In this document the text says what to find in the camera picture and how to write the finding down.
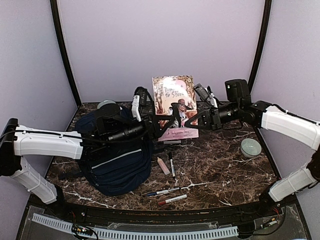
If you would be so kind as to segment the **navy blue student backpack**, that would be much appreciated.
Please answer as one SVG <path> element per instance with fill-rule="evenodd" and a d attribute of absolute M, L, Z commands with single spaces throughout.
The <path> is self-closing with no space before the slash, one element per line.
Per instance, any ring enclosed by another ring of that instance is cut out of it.
<path fill-rule="evenodd" d="M 148 179 L 153 151 L 154 144 L 150 140 L 111 144 L 97 156 L 82 156 L 77 160 L 79 171 L 62 173 L 58 179 L 85 177 L 106 196 L 123 195 Z"/>

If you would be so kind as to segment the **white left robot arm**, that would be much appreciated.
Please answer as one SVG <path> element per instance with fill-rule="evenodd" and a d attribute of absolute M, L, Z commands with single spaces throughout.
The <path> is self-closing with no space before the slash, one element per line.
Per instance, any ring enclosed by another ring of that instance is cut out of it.
<path fill-rule="evenodd" d="M 153 140 L 165 126 L 161 118 L 137 120 L 127 109 L 119 113 L 93 111 L 81 117 L 73 131 L 29 128 L 11 118 L 0 137 L 0 174 L 10 177 L 36 195 L 60 218 L 70 206 L 62 189 L 45 180 L 27 161 L 28 155 L 54 156 L 77 162 L 81 177 L 106 196 L 126 194 L 151 173 Z"/>

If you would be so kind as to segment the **pink Shakespeare paperback book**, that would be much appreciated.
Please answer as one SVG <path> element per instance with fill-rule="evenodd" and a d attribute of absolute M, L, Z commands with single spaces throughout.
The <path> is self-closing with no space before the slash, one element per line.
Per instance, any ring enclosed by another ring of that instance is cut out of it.
<path fill-rule="evenodd" d="M 196 128 L 185 123 L 198 113 L 194 78 L 191 75 L 157 76 L 152 78 L 155 113 L 174 116 L 173 123 L 158 138 L 174 141 L 199 137 Z"/>

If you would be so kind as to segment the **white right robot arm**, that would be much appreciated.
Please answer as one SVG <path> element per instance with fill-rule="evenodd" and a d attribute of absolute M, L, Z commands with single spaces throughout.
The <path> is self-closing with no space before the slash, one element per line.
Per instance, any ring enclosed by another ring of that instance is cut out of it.
<path fill-rule="evenodd" d="M 236 103 L 211 107 L 194 115 L 185 122 L 185 127 L 219 130 L 223 124 L 240 120 L 253 127 L 274 131 L 295 139 L 314 150 L 310 162 L 287 177 L 269 186 L 259 197 L 255 213 L 266 217 L 275 208 L 275 203 L 320 181 L 320 124 L 283 110 L 276 104 L 256 102 L 247 107 Z"/>

